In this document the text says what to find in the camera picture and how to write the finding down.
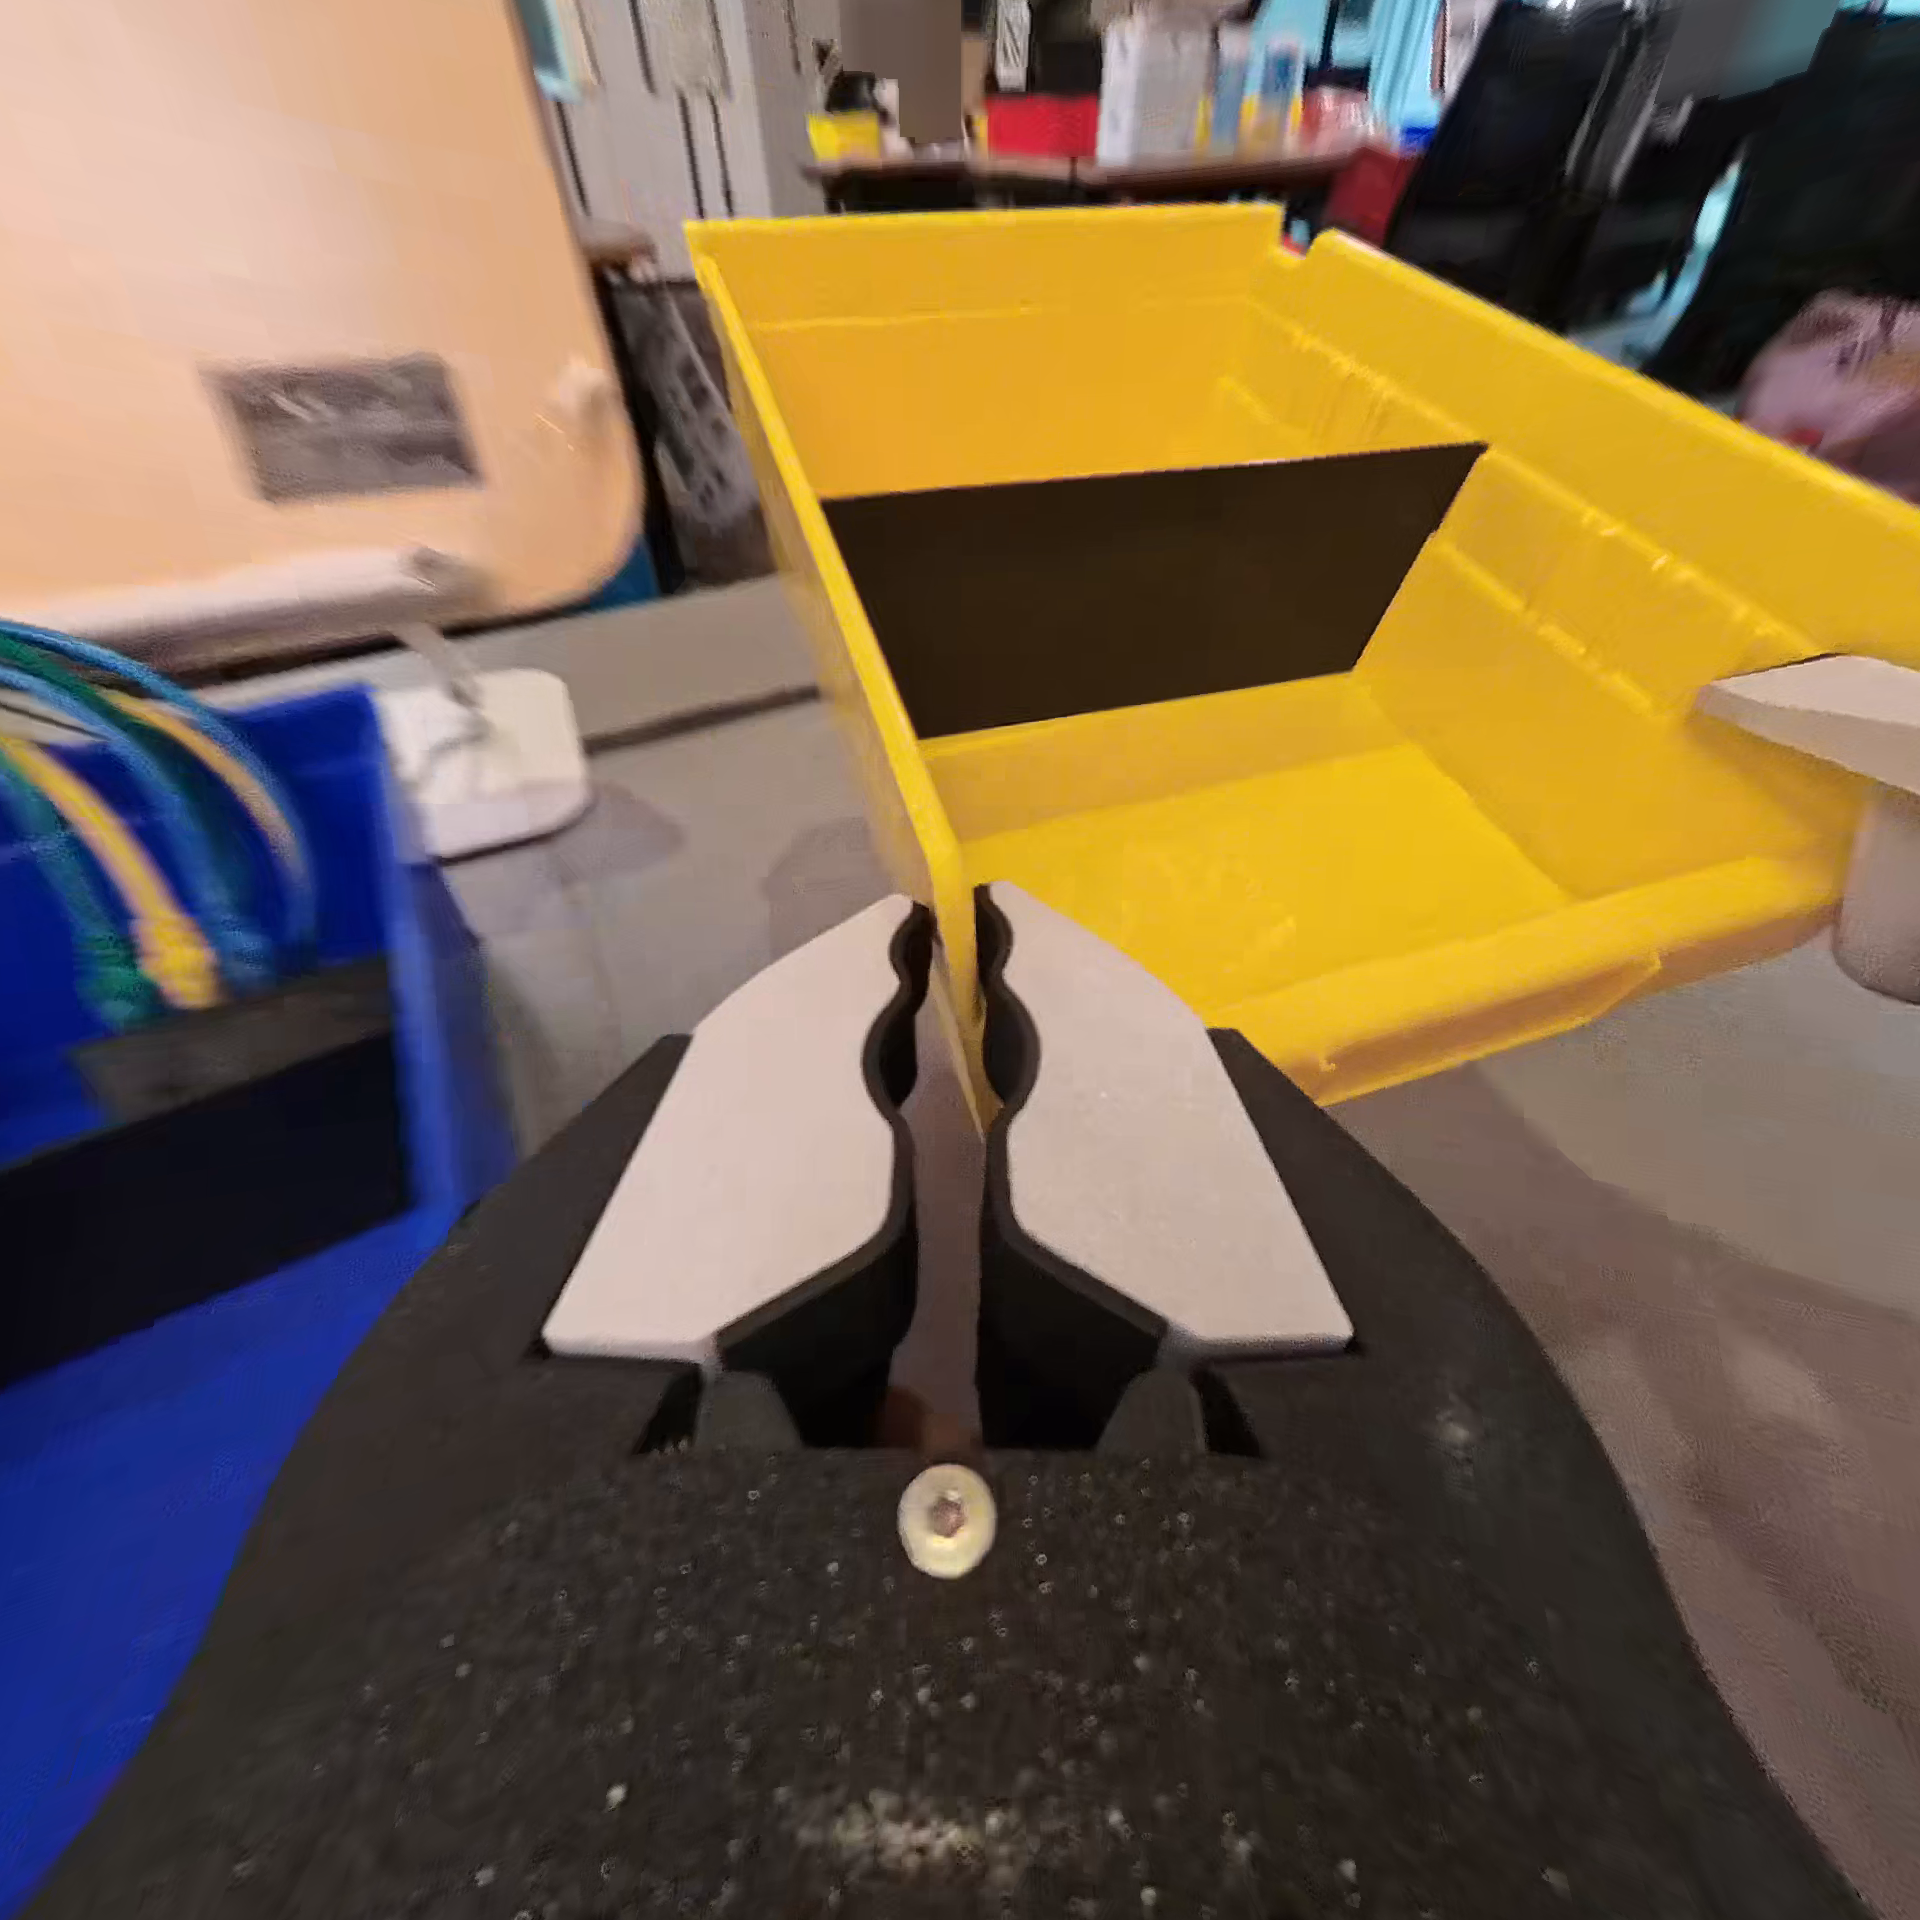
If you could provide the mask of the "black ethernet switch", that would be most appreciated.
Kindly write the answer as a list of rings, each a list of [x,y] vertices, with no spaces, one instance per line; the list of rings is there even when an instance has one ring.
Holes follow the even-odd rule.
[[[380,956],[71,1048],[102,1119],[1,1174],[1,1379],[89,1354],[405,1212]]]

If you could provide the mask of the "pink cloth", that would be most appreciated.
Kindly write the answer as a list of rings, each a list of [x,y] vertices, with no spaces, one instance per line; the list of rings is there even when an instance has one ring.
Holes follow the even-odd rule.
[[[1734,416],[1918,504],[1918,304],[1815,295],[1753,357]]]

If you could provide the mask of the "black bin divider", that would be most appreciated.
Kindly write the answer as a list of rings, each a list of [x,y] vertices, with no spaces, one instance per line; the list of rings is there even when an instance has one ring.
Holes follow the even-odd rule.
[[[1485,451],[871,491],[823,516],[913,733],[1352,670]]]

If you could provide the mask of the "wooden tilting board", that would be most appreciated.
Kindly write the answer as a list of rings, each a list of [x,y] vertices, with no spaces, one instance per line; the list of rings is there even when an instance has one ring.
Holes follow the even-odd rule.
[[[514,3],[1,10],[4,617],[588,606],[644,481]]]

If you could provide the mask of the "white stand base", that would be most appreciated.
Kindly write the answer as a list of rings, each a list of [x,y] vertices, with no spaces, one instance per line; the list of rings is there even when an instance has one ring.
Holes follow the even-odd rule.
[[[473,586],[468,563],[431,545],[403,545],[391,561],[391,631],[419,677],[378,688],[374,706],[421,852],[464,861],[576,823],[592,779],[563,677],[470,665],[443,631],[446,607]]]

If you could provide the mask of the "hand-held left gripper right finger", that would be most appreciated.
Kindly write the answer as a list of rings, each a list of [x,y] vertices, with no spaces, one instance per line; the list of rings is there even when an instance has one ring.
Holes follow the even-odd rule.
[[[974,891],[988,1444],[1089,1449],[1138,1379],[1324,1360],[1356,1328],[1221,1046],[1139,962],[1010,879]]]

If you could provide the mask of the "yellow plastic bin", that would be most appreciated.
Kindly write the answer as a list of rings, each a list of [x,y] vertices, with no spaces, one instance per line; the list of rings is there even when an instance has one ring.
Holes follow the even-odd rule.
[[[1916,670],[1916,505],[1264,204],[698,221],[765,529],[986,1098],[1010,881],[1321,1101],[1836,922],[1863,778],[1696,708]],[[918,735],[823,507],[1481,441],[1356,665]]]

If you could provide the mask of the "background table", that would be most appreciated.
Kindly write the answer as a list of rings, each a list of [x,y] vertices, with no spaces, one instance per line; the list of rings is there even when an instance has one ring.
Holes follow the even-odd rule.
[[[1397,161],[1385,141],[1271,148],[1234,155],[1099,161],[1065,155],[891,153],[809,157],[799,176],[833,213],[968,212],[1075,204],[1307,202],[1360,161]]]

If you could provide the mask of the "red box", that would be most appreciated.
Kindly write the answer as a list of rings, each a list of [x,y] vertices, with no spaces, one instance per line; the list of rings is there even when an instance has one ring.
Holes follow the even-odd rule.
[[[992,92],[977,108],[984,152],[1018,159],[1092,159],[1098,144],[1093,92]]]

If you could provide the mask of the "blue plastic bin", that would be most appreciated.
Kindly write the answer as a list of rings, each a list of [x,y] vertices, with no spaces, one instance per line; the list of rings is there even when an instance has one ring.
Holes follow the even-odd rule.
[[[403,1212],[1,1400],[1,1899],[23,1909],[201,1642],[294,1438],[376,1313],[516,1164],[475,935],[419,849],[371,691],[237,710],[318,877],[318,960],[391,970]],[[102,1122],[67,918],[4,828],[4,1161]]]

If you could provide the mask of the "white bag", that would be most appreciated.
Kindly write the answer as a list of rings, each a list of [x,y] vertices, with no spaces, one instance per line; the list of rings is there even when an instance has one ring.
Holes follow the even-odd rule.
[[[1096,161],[1186,155],[1211,72],[1211,12],[1135,3],[1105,21],[1099,50]]]

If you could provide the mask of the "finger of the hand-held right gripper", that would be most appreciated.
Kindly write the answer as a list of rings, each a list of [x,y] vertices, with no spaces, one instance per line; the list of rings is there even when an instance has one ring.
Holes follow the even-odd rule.
[[[1703,686],[1697,712],[1863,778],[1836,909],[1836,967],[1873,995],[1918,1000],[1918,673],[1828,654]]]

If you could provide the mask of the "black office chair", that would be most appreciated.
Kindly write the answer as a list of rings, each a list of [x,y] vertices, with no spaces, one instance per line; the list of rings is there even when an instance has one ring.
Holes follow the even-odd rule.
[[[1382,252],[1561,327],[1579,261],[1645,135],[1679,17],[1679,3],[1499,1]]]

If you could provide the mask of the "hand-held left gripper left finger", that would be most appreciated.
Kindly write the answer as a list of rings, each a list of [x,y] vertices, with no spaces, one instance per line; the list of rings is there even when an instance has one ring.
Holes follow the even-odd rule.
[[[689,1036],[539,1325],[547,1356],[765,1379],[813,1448],[875,1442],[918,1307],[904,1105],[932,911],[891,894]]]

